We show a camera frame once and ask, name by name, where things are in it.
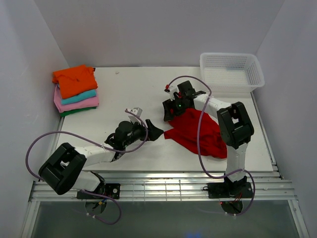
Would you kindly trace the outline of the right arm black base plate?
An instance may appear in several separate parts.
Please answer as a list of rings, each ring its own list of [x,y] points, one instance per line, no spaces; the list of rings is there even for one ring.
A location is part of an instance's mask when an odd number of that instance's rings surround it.
[[[252,198],[251,184],[229,185],[225,182],[211,182],[203,187],[208,192],[208,198]]]

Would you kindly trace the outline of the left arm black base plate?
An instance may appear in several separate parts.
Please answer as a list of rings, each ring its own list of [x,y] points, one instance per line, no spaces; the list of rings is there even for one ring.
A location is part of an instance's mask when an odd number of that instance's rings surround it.
[[[111,197],[113,199],[119,199],[120,189],[121,189],[121,184],[119,183],[106,183],[106,184],[98,186],[96,190],[93,191],[93,193],[101,194],[107,197]],[[76,198],[77,199],[101,199],[102,197],[96,196],[96,195],[89,195],[79,191],[77,192]]]

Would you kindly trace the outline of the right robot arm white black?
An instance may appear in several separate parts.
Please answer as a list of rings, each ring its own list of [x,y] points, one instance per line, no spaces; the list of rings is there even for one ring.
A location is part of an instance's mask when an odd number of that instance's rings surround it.
[[[211,92],[196,91],[190,81],[176,87],[167,84],[169,99],[163,102],[164,121],[171,121],[193,108],[207,113],[218,121],[220,136],[227,148],[227,166],[223,182],[208,183],[204,190],[209,198],[252,198],[255,184],[245,170],[246,150],[254,127],[242,102],[227,103],[214,98]]]

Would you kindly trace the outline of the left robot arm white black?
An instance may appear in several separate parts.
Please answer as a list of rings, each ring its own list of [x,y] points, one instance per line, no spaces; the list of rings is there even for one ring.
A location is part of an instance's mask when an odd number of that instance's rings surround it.
[[[39,169],[39,176],[58,194],[71,189],[86,190],[94,198],[105,195],[106,181],[99,174],[83,169],[99,163],[111,163],[124,155],[126,147],[136,141],[155,141],[163,130],[149,119],[146,125],[139,122],[122,121],[115,132],[99,146],[73,147],[62,143]]]

